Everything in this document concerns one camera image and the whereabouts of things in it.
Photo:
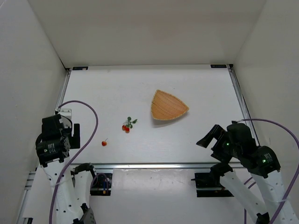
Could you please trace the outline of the single red cherry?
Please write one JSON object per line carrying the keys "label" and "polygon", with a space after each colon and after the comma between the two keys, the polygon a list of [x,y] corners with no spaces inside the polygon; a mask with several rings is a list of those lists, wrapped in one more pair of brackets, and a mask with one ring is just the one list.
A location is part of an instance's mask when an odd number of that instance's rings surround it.
{"label": "single red cherry", "polygon": [[105,139],[104,141],[101,142],[101,145],[102,145],[103,147],[107,145],[107,140],[108,140],[108,139]]}

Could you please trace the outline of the cherry pair with leaves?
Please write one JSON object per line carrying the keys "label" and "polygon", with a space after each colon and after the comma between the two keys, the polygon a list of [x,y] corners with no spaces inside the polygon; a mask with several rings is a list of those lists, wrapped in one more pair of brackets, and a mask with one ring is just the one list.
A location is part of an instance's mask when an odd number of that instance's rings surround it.
{"label": "cherry pair with leaves", "polygon": [[122,130],[125,133],[129,133],[130,130],[133,128],[133,125],[136,124],[138,119],[132,119],[131,117],[127,117],[127,120],[122,125]]}

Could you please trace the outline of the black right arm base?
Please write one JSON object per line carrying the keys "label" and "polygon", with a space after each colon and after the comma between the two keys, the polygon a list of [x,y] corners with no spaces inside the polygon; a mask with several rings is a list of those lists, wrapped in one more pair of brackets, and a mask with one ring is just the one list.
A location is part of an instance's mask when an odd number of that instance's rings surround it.
{"label": "black right arm base", "polygon": [[209,173],[195,173],[191,179],[195,183],[197,198],[233,197],[219,183],[215,183]]}

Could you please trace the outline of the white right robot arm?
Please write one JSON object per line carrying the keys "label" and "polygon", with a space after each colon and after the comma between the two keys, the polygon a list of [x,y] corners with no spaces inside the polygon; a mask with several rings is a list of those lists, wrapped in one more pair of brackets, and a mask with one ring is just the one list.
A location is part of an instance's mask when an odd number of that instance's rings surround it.
{"label": "white right robot arm", "polygon": [[[206,148],[215,139],[211,148],[212,157],[219,161],[210,168],[203,184],[214,184],[227,189],[244,207],[256,224],[297,224],[299,222],[288,199],[289,193],[298,177],[295,173],[288,188],[284,187],[281,166],[275,152],[267,146],[259,146],[252,137],[251,130],[242,121],[233,121],[223,129],[214,125],[207,135],[196,144]],[[236,175],[229,165],[232,158],[250,173],[259,188],[259,200]]]}

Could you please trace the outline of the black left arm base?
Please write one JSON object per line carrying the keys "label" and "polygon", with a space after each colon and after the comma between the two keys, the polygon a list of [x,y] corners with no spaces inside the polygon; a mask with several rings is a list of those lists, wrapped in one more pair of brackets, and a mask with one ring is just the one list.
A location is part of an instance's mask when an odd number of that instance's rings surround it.
{"label": "black left arm base", "polygon": [[112,191],[112,173],[97,174],[92,180],[90,195],[91,196],[111,196]]}

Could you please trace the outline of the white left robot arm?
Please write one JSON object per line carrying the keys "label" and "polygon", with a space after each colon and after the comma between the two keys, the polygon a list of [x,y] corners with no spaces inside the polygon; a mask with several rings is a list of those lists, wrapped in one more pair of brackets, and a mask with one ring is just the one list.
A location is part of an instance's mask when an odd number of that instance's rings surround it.
{"label": "white left robot arm", "polygon": [[84,163],[70,166],[70,149],[80,147],[79,124],[60,114],[42,119],[42,132],[36,139],[36,154],[50,183],[52,200],[49,223],[94,224],[90,188],[95,168]]}

